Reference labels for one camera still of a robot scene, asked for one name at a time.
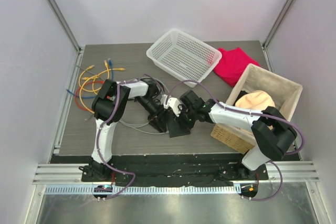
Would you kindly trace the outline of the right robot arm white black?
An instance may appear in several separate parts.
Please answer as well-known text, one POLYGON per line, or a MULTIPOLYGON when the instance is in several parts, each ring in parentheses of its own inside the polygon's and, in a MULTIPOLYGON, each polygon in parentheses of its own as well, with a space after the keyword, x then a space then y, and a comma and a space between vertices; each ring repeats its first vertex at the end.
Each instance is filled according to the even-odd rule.
POLYGON ((274 107, 265 110, 247 110, 218 102, 204 101, 194 91, 180 96, 179 124, 192 128, 196 121, 227 124, 251 132, 256 146, 244 154, 237 166, 242 179, 250 179, 256 169, 268 161, 280 161, 297 138, 293 126, 274 107))

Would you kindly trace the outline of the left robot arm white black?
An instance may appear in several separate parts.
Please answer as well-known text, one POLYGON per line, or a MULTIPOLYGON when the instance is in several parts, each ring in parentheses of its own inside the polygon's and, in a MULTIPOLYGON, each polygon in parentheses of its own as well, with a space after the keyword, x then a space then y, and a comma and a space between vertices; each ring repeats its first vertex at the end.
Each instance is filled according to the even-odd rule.
POLYGON ((152 126, 158 134, 167 133, 166 115, 158 97, 164 94, 164 85, 146 77, 130 81, 104 81, 91 109, 96 119, 95 147, 91 154, 88 174, 102 182, 112 174, 112 141, 117 124, 122 119, 127 102, 138 102, 149 114, 145 125, 152 126))

